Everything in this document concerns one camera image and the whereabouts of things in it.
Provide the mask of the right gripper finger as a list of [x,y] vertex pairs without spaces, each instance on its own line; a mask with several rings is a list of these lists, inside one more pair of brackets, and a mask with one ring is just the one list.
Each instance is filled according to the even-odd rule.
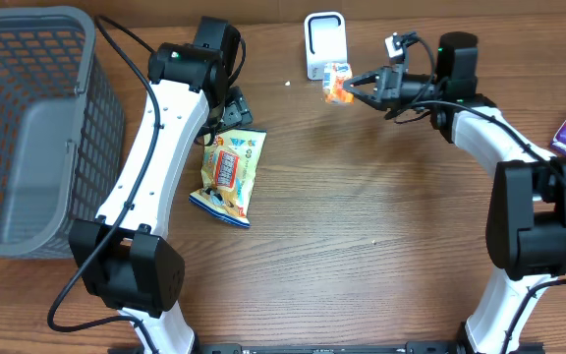
[[354,87],[364,86],[373,84],[376,86],[380,84],[384,77],[384,70],[379,68],[374,71],[368,71],[363,74],[357,75],[351,79],[348,79],[344,82],[343,88],[344,89],[352,89]]
[[366,92],[358,88],[353,81],[346,81],[343,84],[343,89],[347,93],[350,93],[356,100],[361,101],[365,105],[377,111],[386,110],[386,105],[380,95],[380,91],[376,88],[374,88],[372,92]]

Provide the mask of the orange small packet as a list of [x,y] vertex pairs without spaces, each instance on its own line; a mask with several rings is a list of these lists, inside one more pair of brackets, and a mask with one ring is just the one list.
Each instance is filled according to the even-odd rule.
[[326,63],[322,79],[324,100],[331,104],[352,104],[354,96],[343,88],[343,84],[352,78],[348,63]]

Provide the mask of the yellow snack chip bag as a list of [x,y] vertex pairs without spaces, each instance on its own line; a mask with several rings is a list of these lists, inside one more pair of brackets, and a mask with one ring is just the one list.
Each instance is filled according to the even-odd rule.
[[266,135],[253,129],[217,134],[203,151],[203,186],[190,193],[189,201],[219,220],[249,228],[247,213]]

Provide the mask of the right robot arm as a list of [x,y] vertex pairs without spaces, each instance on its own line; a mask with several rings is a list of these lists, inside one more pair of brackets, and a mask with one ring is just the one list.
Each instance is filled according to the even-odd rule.
[[453,31],[429,51],[431,72],[409,71],[414,32],[385,40],[390,63],[343,82],[344,91],[392,120],[407,110],[428,117],[444,139],[493,180],[485,243],[493,272],[476,310],[439,353],[540,353],[521,331],[545,290],[566,285],[566,156],[538,147],[478,93],[478,38]]

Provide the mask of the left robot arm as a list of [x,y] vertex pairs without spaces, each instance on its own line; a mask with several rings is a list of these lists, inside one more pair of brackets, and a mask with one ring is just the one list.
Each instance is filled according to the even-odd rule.
[[79,331],[125,322],[141,353],[197,353],[198,337],[179,305],[185,262],[168,243],[171,205],[195,140],[223,124],[245,61],[245,41],[226,20],[204,17],[195,39],[151,50],[142,72],[128,60],[146,91],[141,125],[124,168],[94,220],[75,220],[69,245],[78,266],[48,312],[55,314],[77,281],[117,315],[76,324]]

